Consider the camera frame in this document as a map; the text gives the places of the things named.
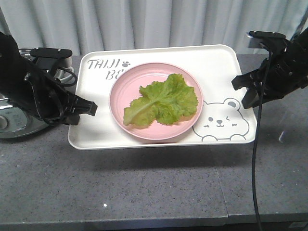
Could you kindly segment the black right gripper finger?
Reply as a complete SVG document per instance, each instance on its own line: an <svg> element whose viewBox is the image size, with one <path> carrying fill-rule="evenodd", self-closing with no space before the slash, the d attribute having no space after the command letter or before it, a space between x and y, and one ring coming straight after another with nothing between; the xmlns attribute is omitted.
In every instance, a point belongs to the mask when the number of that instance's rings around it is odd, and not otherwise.
<svg viewBox="0 0 308 231"><path fill-rule="evenodd" d="M243 75L237 75L232 81L232 86L234 90L239 90L243 87L247 89L256 89L255 85L256 74L254 72L249 72Z"/></svg>
<svg viewBox="0 0 308 231"><path fill-rule="evenodd" d="M242 99L242 105L245 109L255 108L259 106L259 94L255 89L247 88L247 91Z"/></svg>

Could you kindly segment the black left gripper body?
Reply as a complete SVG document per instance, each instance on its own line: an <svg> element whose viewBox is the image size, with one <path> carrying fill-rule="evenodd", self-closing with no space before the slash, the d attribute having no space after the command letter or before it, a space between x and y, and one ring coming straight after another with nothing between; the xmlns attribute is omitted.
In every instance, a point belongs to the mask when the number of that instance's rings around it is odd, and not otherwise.
<svg viewBox="0 0 308 231"><path fill-rule="evenodd" d="M62 83L36 65L7 65L7 97L12 105L48 125L67 124L76 95L66 88L77 83L77 76L66 68L59 69L71 74L73 82Z"/></svg>

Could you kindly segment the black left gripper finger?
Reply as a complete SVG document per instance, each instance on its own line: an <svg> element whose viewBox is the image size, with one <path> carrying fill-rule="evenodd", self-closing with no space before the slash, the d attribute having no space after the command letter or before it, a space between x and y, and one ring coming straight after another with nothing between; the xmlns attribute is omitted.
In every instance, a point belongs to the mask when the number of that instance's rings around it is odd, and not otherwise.
<svg viewBox="0 0 308 231"><path fill-rule="evenodd" d="M97 108L98 106L95 102L85 100L79 96L74 96L72 104L73 115L88 114L95 116Z"/></svg>

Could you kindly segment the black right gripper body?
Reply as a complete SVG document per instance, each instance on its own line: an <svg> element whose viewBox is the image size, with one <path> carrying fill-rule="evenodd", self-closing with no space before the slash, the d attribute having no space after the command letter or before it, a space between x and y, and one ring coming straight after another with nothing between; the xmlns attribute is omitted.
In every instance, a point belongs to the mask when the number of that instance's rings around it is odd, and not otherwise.
<svg viewBox="0 0 308 231"><path fill-rule="evenodd" d="M283 54L272 56L254 71L259 104L282 99L299 88L308 86L308 42L288 44Z"/></svg>

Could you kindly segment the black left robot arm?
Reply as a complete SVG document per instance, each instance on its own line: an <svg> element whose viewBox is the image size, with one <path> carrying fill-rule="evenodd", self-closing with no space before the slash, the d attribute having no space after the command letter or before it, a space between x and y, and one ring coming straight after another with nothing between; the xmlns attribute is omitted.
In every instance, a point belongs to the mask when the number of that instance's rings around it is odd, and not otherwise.
<svg viewBox="0 0 308 231"><path fill-rule="evenodd" d="M30 50L33 60L23 57L11 35L0 35L0 92L12 105L48 125L77 125L80 114L94 116L97 105L66 90L56 79L57 70L77 78L67 67L72 51L56 48Z"/></svg>

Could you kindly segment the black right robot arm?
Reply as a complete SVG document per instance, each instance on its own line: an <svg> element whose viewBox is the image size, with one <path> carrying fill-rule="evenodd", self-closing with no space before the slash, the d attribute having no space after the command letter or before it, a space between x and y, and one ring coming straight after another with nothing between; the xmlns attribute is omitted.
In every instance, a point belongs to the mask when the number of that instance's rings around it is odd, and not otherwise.
<svg viewBox="0 0 308 231"><path fill-rule="evenodd" d="M232 80L235 90L247 89L242 99L245 109L282 99L308 85L308 31L289 41L278 32L250 31L249 48L265 49L269 57L260 67Z"/></svg>

